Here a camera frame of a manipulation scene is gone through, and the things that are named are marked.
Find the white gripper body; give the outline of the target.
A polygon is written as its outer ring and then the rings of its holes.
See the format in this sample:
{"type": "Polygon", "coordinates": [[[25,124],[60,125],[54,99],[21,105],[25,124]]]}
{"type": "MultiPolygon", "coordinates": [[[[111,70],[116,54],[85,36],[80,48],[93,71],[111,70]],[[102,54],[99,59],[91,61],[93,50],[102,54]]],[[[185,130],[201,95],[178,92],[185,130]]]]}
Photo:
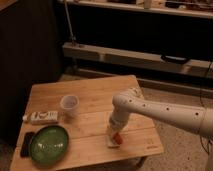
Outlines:
{"type": "Polygon", "coordinates": [[[112,113],[109,118],[109,126],[113,131],[121,131],[127,125],[128,120],[128,115],[112,113]]]}

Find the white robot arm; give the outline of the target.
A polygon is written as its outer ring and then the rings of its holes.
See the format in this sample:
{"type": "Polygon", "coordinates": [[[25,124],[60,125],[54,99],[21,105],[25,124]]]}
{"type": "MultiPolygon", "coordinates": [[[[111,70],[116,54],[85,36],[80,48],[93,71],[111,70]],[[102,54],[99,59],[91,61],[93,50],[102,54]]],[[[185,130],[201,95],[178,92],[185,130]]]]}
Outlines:
{"type": "Polygon", "coordinates": [[[114,131],[122,130],[130,115],[136,113],[205,138],[213,138],[213,108],[145,100],[137,88],[114,95],[112,104],[114,109],[109,125],[114,131]]]}

